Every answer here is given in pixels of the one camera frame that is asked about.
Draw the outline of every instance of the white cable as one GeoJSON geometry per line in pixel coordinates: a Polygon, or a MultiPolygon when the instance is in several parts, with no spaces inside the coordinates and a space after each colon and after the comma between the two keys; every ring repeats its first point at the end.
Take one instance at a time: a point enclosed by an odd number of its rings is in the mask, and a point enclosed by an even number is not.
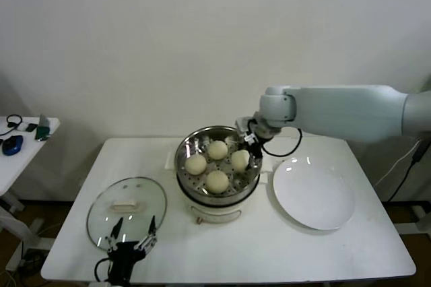
{"type": "Polygon", "coordinates": [[[63,225],[63,223],[61,222],[61,223],[57,223],[57,224],[53,224],[53,225],[51,225],[51,226],[48,226],[47,228],[44,228],[43,230],[41,230],[40,232],[38,232],[38,236],[40,236],[42,233],[44,233],[44,232],[46,232],[46,231],[48,231],[48,230],[50,230],[51,228],[56,228],[56,227],[58,227],[58,226],[60,226],[60,225],[63,225]]]}
{"type": "Polygon", "coordinates": [[[418,146],[419,143],[420,143],[420,140],[417,140],[417,142],[415,143],[415,145],[404,156],[402,156],[400,159],[398,159],[397,161],[395,161],[395,163],[393,164],[393,166],[391,167],[391,169],[389,169],[388,172],[386,174],[384,174],[383,177],[380,178],[377,181],[377,183],[374,184],[374,187],[377,187],[378,184],[380,184],[382,182],[382,180],[385,179],[387,177],[387,175],[391,173],[391,171],[398,165],[398,163],[400,161],[402,161],[405,157],[407,157],[409,154],[411,154],[413,152],[413,150],[416,149],[416,147],[418,146]]]}
{"type": "Polygon", "coordinates": [[[12,275],[11,275],[9,272],[7,272],[7,270],[5,270],[4,272],[0,272],[0,276],[1,276],[1,275],[3,275],[3,274],[7,274],[7,275],[9,276],[9,281],[12,281],[12,282],[13,282],[13,285],[16,287],[16,281],[15,281],[15,279],[12,277],[12,275]]]}

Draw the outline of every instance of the black cable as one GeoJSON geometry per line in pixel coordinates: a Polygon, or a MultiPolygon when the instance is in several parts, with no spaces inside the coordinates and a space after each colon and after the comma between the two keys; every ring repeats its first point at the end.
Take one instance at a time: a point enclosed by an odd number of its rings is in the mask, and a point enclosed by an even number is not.
{"type": "MultiPolygon", "coordinates": [[[[250,131],[251,133],[252,133],[252,131],[251,131],[251,127],[250,127],[250,124],[252,123],[252,122],[254,122],[254,123],[256,123],[257,124],[257,122],[256,122],[256,120],[254,120],[254,119],[249,119],[248,120],[248,122],[247,122],[247,127],[248,127],[248,131],[250,131]]],[[[301,129],[297,129],[298,130],[298,132],[299,132],[299,139],[298,139],[298,143],[296,144],[296,146],[295,146],[295,148],[293,148],[292,150],[290,150],[287,154],[273,154],[272,152],[269,152],[266,148],[265,148],[265,146],[264,146],[264,144],[262,143],[260,143],[260,145],[261,145],[261,149],[264,151],[264,152],[266,152],[267,154],[269,154],[270,156],[273,156],[273,157],[278,157],[278,158],[283,158],[283,157],[287,157],[287,156],[290,156],[291,154],[293,154],[297,149],[298,149],[298,147],[299,147],[299,145],[301,144],[301,141],[302,141],[302,130],[301,129]]]]}
{"type": "Polygon", "coordinates": [[[8,115],[6,117],[6,123],[7,124],[9,124],[9,122],[10,122],[9,119],[11,117],[17,117],[20,121],[18,123],[16,123],[10,130],[6,131],[5,133],[0,133],[0,137],[2,135],[7,135],[7,134],[11,133],[13,130],[17,129],[21,125],[21,123],[22,123],[22,117],[21,117],[21,115],[18,115],[18,114],[10,114],[10,115],[8,115]]]}
{"type": "Polygon", "coordinates": [[[398,185],[394,194],[392,194],[392,196],[388,199],[388,201],[391,201],[392,198],[395,197],[395,195],[400,190],[401,186],[403,186],[404,182],[407,180],[407,177],[409,176],[410,170],[413,168],[413,166],[416,164],[416,162],[420,162],[420,160],[422,160],[422,157],[424,157],[425,153],[427,152],[427,150],[430,146],[431,146],[431,139],[430,138],[421,139],[419,146],[416,148],[416,151],[414,152],[413,156],[411,157],[410,166],[407,169],[407,172],[405,173],[403,180],[398,185]]]}
{"type": "Polygon", "coordinates": [[[100,279],[99,279],[99,276],[98,276],[98,274],[97,274],[97,268],[99,267],[99,265],[100,265],[102,262],[105,262],[105,261],[108,261],[108,260],[109,260],[109,258],[103,258],[103,259],[101,259],[101,260],[97,261],[96,265],[94,266],[94,277],[95,277],[95,279],[96,279],[98,282],[100,281],[100,279]]]}
{"type": "Polygon", "coordinates": [[[409,166],[409,168],[407,169],[407,171],[405,172],[404,178],[401,181],[401,183],[398,185],[397,189],[395,190],[394,194],[392,194],[392,196],[388,199],[388,201],[391,201],[392,198],[395,197],[395,195],[398,193],[398,191],[400,190],[401,186],[403,186],[404,182],[407,180],[407,177],[409,176],[410,170],[413,168],[415,162],[412,162],[409,166]]]}

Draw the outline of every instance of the wire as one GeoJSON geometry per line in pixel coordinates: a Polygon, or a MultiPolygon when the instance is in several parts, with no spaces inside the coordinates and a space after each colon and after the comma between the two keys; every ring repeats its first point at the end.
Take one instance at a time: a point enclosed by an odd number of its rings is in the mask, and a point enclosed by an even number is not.
{"type": "Polygon", "coordinates": [[[407,177],[409,176],[410,170],[413,168],[413,166],[415,165],[415,162],[412,162],[409,166],[409,168],[407,169],[407,171],[405,172],[404,178],[401,181],[401,183],[398,185],[397,189],[395,190],[394,194],[392,194],[392,196],[390,196],[390,198],[388,199],[388,201],[392,201],[392,198],[395,197],[395,195],[398,193],[398,191],[400,190],[401,186],[403,186],[404,182],[407,180],[407,177]]]}
{"type": "Polygon", "coordinates": [[[10,122],[10,121],[9,121],[9,119],[10,119],[11,117],[17,117],[20,121],[19,121],[18,123],[16,123],[16,125],[15,125],[15,126],[13,126],[10,130],[6,131],[5,133],[0,133],[0,137],[1,137],[2,135],[7,135],[7,134],[11,133],[13,130],[17,129],[17,128],[21,125],[21,123],[22,123],[22,117],[21,117],[21,115],[18,115],[18,114],[10,114],[10,115],[8,115],[8,116],[6,117],[6,123],[7,123],[7,124],[9,124],[9,122],[10,122]]]}
{"type": "Polygon", "coordinates": [[[38,232],[37,235],[40,236],[42,233],[45,233],[46,231],[49,231],[51,228],[56,228],[56,227],[58,227],[60,225],[63,225],[63,222],[56,223],[56,224],[53,224],[51,226],[48,226],[47,228],[44,228],[43,230],[41,230],[40,232],[38,232]]]}
{"type": "Polygon", "coordinates": [[[298,143],[296,144],[295,148],[293,148],[292,150],[290,150],[290,152],[288,152],[287,154],[273,154],[273,153],[269,152],[268,150],[266,150],[266,148],[265,148],[264,145],[262,145],[262,150],[265,151],[270,156],[273,156],[273,157],[280,157],[280,158],[282,158],[282,157],[290,156],[291,154],[293,154],[296,151],[296,149],[299,148],[299,145],[301,144],[301,141],[302,141],[302,131],[301,131],[301,129],[297,129],[297,130],[299,132],[298,143]]]}
{"type": "MultiPolygon", "coordinates": [[[[247,127],[248,127],[248,131],[249,131],[249,132],[251,132],[251,133],[252,133],[252,131],[251,131],[250,124],[251,124],[252,122],[254,122],[254,123],[256,123],[256,124],[257,124],[256,120],[254,120],[254,119],[249,119],[249,120],[248,120],[248,122],[247,122],[247,127]]],[[[301,144],[301,141],[302,141],[302,130],[301,130],[301,129],[297,129],[297,130],[298,130],[298,132],[299,132],[299,139],[298,139],[298,143],[296,144],[295,148],[293,148],[292,150],[290,150],[287,154],[273,154],[272,152],[269,152],[269,151],[265,148],[265,146],[264,146],[264,144],[263,144],[263,143],[261,144],[261,143],[259,142],[259,144],[261,145],[261,149],[262,149],[264,152],[266,152],[266,154],[268,154],[268,155],[270,155],[270,156],[273,156],[273,157],[283,158],[283,157],[290,156],[291,154],[293,154],[293,153],[294,153],[294,152],[299,148],[299,145],[301,144]]]]}
{"type": "Polygon", "coordinates": [[[13,285],[16,287],[16,281],[13,278],[13,276],[7,270],[5,270],[4,272],[0,272],[0,276],[2,276],[3,274],[6,274],[8,276],[8,278],[9,278],[8,283],[13,282],[13,285]]]}
{"type": "Polygon", "coordinates": [[[412,152],[413,152],[413,150],[415,150],[416,149],[416,147],[418,146],[418,144],[420,143],[420,140],[417,140],[417,142],[415,143],[415,145],[408,151],[408,152],[406,152],[406,154],[404,155],[404,156],[402,156],[402,157],[400,157],[400,159],[398,159],[397,161],[395,161],[395,163],[392,165],[392,167],[387,171],[387,173],[386,174],[384,174],[383,176],[382,176],[382,178],[380,178],[378,181],[377,181],[377,183],[375,183],[374,184],[374,187],[377,187],[382,181],[383,181],[383,179],[385,179],[387,176],[388,176],[388,174],[390,174],[391,172],[392,172],[392,170],[394,170],[394,168],[398,165],[398,163],[400,162],[400,161],[402,161],[403,159],[405,159],[409,154],[411,154],[412,152]]]}
{"type": "Polygon", "coordinates": [[[109,260],[109,258],[103,258],[103,259],[101,259],[101,260],[97,261],[96,265],[94,266],[94,277],[95,277],[95,279],[96,279],[98,282],[100,281],[100,279],[99,279],[99,276],[98,276],[98,274],[97,274],[97,268],[99,267],[99,265],[100,265],[102,262],[105,262],[105,261],[108,261],[108,260],[109,260]]]}

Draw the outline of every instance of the table leg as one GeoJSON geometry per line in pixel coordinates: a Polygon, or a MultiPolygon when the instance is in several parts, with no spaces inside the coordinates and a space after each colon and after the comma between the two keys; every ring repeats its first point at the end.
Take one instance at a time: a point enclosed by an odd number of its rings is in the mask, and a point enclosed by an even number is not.
{"type": "Polygon", "coordinates": [[[23,244],[20,243],[6,265],[6,270],[10,272],[14,272],[18,268],[21,261],[21,254],[25,255],[28,249],[50,250],[55,241],[54,238],[40,238],[37,236],[37,232],[43,225],[43,220],[41,218],[35,219],[28,228],[23,222],[14,218],[8,211],[0,208],[0,225],[24,242],[24,250],[22,250],[23,244]]]}
{"type": "Polygon", "coordinates": [[[11,206],[9,210],[11,213],[14,213],[15,211],[22,212],[24,210],[23,203],[21,203],[14,194],[6,192],[0,198],[11,206]]]}
{"type": "Polygon", "coordinates": [[[420,206],[413,206],[419,220],[416,223],[394,224],[399,234],[427,234],[431,238],[431,213],[426,214],[420,206]]]}

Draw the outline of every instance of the power cord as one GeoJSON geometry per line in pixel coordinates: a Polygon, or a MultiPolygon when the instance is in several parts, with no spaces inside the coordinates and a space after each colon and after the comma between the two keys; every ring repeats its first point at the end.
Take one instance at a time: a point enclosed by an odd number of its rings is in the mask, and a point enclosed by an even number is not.
{"type": "Polygon", "coordinates": [[[9,272],[7,272],[7,270],[5,270],[4,272],[0,272],[0,276],[2,276],[3,274],[6,274],[6,276],[9,278],[9,280],[6,282],[6,285],[4,286],[8,286],[10,282],[13,282],[14,287],[16,287],[16,281],[13,276],[9,272]]]}
{"type": "Polygon", "coordinates": [[[99,265],[101,263],[108,261],[108,260],[109,260],[109,258],[103,258],[103,259],[97,261],[96,265],[94,266],[94,277],[95,277],[96,281],[98,281],[98,282],[100,281],[99,275],[97,274],[97,268],[99,268],[99,265]]]}
{"type": "MultiPolygon", "coordinates": [[[[252,133],[252,131],[251,131],[251,126],[250,126],[250,124],[251,123],[255,123],[255,124],[257,124],[257,122],[256,122],[256,120],[254,120],[254,119],[249,119],[248,120],[248,122],[247,122],[247,128],[248,128],[248,131],[250,132],[250,133],[252,133]]],[[[299,145],[301,144],[301,141],[302,141],[302,130],[301,129],[297,129],[298,130],[298,132],[299,132],[299,139],[298,139],[298,142],[296,143],[296,146],[292,149],[292,150],[290,150],[287,154],[273,154],[272,152],[269,152],[266,148],[265,148],[265,146],[264,146],[264,144],[265,143],[261,143],[260,141],[259,141],[259,138],[258,137],[256,137],[256,140],[259,142],[259,144],[260,144],[260,146],[261,146],[261,149],[264,151],[264,152],[266,152],[266,154],[268,154],[268,155],[270,155],[270,156],[273,156],[273,157],[278,157],[278,158],[283,158],[283,157],[287,157],[287,156],[290,156],[291,154],[293,154],[298,148],[299,148],[299,145]]]]}
{"type": "Polygon", "coordinates": [[[395,163],[392,165],[392,167],[386,172],[386,174],[384,174],[382,176],[382,178],[380,178],[375,184],[374,187],[377,187],[382,181],[383,179],[385,179],[391,172],[392,170],[395,169],[395,167],[398,165],[398,163],[402,160],[404,160],[409,154],[411,154],[416,148],[417,146],[420,144],[420,140],[417,140],[417,142],[414,144],[413,147],[411,147],[411,149],[409,151],[407,151],[402,157],[400,157],[400,159],[398,159],[397,161],[395,161],[395,163]]]}
{"type": "Polygon", "coordinates": [[[17,117],[19,119],[18,123],[14,122],[15,124],[14,124],[14,126],[12,126],[11,129],[7,130],[5,133],[0,133],[0,137],[3,136],[3,135],[7,135],[7,134],[11,133],[13,130],[17,129],[21,125],[21,123],[22,123],[22,117],[21,117],[21,115],[18,115],[18,114],[10,114],[10,115],[8,115],[6,117],[7,124],[9,124],[9,122],[11,122],[10,121],[11,117],[17,117]]]}
{"type": "Polygon", "coordinates": [[[409,176],[409,173],[410,173],[410,170],[413,168],[413,166],[417,162],[420,162],[420,160],[422,159],[422,157],[424,156],[424,154],[426,153],[426,151],[428,150],[428,148],[430,146],[431,146],[431,139],[420,140],[420,144],[419,144],[418,148],[416,149],[415,153],[411,157],[410,166],[407,169],[407,171],[405,172],[403,180],[400,182],[400,184],[398,185],[397,189],[394,191],[394,193],[392,194],[392,196],[390,196],[390,198],[388,199],[388,201],[392,201],[392,199],[396,196],[396,194],[398,193],[398,191],[400,190],[400,188],[403,186],[404,182],[407,180],[407,178],[409,176]]]}

